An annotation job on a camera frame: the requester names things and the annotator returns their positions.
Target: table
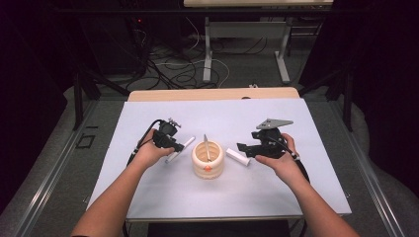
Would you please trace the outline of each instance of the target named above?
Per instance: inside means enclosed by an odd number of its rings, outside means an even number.
[[[243,97],[252,99],[240,100]],[[226,157],[224,171],[215,180],[198,178],[192,168],[191,151],[204,133],[225,150],[237,150],[235,142],[256,144],[250,132],[267,117],[294,121],[281,131],[293,135],[311,183],[337,213],[351,213],[305,101],[293,88],[132,92],[89,205],[125,168],[132,148],[152,121],[169,117],[182,124],[175,135],[178,142],[192,135],[197,139],[171,163],[163,158],[146,171],[127,221],[300,218],[291,190],[254,160],[246,167]]]
[[[185,7],[292,7],[331,5],[333,0],[184,0]],[[293,18],[286,18],[284,22],[210,22],[206,17],[206,59],[204,82],[210,81],[212,51],[211,38],[269,38],[281,39],[280,50],[275,51],[278,68],[283,83],[291,82],[285,62],[284,54],[290,37]]]

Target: person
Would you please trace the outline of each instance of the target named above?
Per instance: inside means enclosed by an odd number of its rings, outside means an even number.
[[[136,187],[145,173],[161,157],[170,155],[173,148],[158,148],[152,142],[151,129],[132,162],[111,185],[91,204],[74,227],[71,236],[119,236]],[[297,154],[293,138],[283,137],[289,149]],[[317,193],[304,177],[290,153],[281,159],[256,156],[255,159],[271,167],[275,174],[292,190],[313,236],[359,236]]]

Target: hand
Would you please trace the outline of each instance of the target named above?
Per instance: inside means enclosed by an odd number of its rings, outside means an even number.
[[[161,157],[170,155],[175,151],[175,148],[158,148],[154,145],[153,142],[153,133],[154,128],[150,129],[150,131],[145,136],[144,140],[142,141],[142,145],[139,148],[138,152],[136,153],[135,157],[133,158],[133,162],[140,163],[144,165],[145,169],[153,166]]]
[[[298,155],[293,138],[286,133],[282,133],[282,136],[287,141],[288,148]],[[286,152],[280,159],[272,159],[261,155],[257,155],[255,158],[258,162],[271,167],[275,174],[288,186],[301,182],[301,180],[305,181],[304,175],[289,152]]]

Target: white cylinder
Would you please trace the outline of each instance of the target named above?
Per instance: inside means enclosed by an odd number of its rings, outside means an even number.
[[[192,151],[192,164],[195,174],[206,180],[217,178],[224,169],[224,152],[219,144],[213,141],[209,143],[209,158],[204,142],[199,143]]]
[[[249,158],[240,155],[239,153],[231,150],[230,148],[228,148],[227,151],[225,151],[225,153],[227,154],[228,157],[233,158],[234,160],[240,162],[241,164],[245,166],[249,165],[249,162],[250,162]]]

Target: forearm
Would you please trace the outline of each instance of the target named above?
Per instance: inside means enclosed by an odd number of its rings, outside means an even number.
[[[71,235],[118,236],[144,172],[145,168],[141,165],[126,167],[87,209]]]
[[[291,187],[313,236],[359,236],[309,182]]]

